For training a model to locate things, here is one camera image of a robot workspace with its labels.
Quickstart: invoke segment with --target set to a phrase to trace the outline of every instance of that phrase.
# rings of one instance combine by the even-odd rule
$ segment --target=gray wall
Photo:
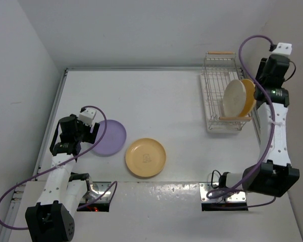
[[[19,0],[59,68],[200,65],[237,51],[275,0]]]
[[[286,128],[292,165],[300,169],[300,179],[291,189],[290,198],[303,236],[303,1],[278,0],[263,28],[263,34],[270,36],[276,43],[293,43],[291,59],[296,63],[297,71],[284,85],[290,93]],[[269,44],[266,41],[259,42],[249,63],[254,74],[261,57],[269,56],[268,48]]]
[[[32,174],[60,76],[17,0],[0,0],[0,196]]]

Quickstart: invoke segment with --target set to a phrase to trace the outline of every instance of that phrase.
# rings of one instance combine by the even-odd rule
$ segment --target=dish rack
[[[210,133],[238,133],[252,120],[246,117],[226,117],[223,111],[223,93],[230,81],[244,79],[235,62],[234,52],[207,52],[201,72],[201,87],[205,106],[207,130]]]

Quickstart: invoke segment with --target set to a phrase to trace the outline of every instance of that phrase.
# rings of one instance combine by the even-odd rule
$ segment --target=white table
[[[207,181],[213,169],[242,172],[257,161],[259,146],[251,122],[238,135],[206,132],[199,70],[69,71],[60,97],[54,128],[43,142],[41,170],[51,165],[47,144],[58,120],[85,105],[100,107],[127,130],[116,155],[78,159],[74,172],[120,183],[109,213],[76,213],[73,241],[301,241],[288,195],[249,212],[201,211],[197,182]],[[145,137],[164,145],[167,163],[159,175],[141,182],[128,172],[124,156],[133,141]],[[25,209],[35,204],[46,176],[38,180],[27,184],[15,226],[26,225]],[[257,204],[271,198],[247,199]],[[9,241],[31,240],[29,232],[13,231]]]

